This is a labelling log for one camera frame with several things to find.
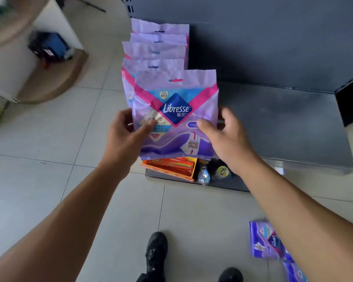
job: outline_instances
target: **person's right arm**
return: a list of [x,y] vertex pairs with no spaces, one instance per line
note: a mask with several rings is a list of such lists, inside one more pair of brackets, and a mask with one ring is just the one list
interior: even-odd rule
[[279,175],[251,148],[241,123],[222,109],[225,128],[199,120],[217,155],[245,182],[309,280],[353,281],[353,224]]

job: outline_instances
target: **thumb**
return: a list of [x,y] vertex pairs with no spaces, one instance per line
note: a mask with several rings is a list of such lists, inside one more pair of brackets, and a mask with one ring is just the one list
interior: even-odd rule
[[146,124],[143,124],[137,131],[135,131],[133,134],[134,136],[141,140],[144,141],[146,137],[151,133],[151,131],[154,129],[154,126],[156,125],[157,121],[155,119],[151,119],[148,121]]
[[198,119],[197,121],[199,129],[207,135],[207,137],[212,141],[212,138],[218,136],[220,131],[206,119]]

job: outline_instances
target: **person's leg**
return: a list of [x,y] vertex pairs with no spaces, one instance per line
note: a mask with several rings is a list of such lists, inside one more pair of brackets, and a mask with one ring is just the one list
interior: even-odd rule
[[229,267],[222,272],[218,282],[243,282],[243,275],[237,268]]
[[153,233],[146,247],[146,274],[142,273],[136,282],[165,282],[163,265],[167,249],[166,236],[162,232]]

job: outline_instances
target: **hand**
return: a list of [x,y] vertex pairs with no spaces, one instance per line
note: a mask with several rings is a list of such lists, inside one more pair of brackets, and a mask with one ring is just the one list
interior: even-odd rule
[[119,111],[108,130],[106,149],[99,165],[113,167],[127,176],[155,124],[152,119],[134,132],[132,108]]
[[197,121],[199,129],[207,135],[212,142],[213,149],[218,157],[223,160],[236,174],[240,171],[240,165],[246,159],[257,157],[249,143],[245,130],[240,121],[229,108],[220,111],[225,127],[217,129],[206,119]]

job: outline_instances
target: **black pants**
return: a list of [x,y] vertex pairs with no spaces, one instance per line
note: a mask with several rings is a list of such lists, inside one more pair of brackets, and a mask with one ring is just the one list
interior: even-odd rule
[[165,282],[165,279],[160,275],[142,273],[136,282]]

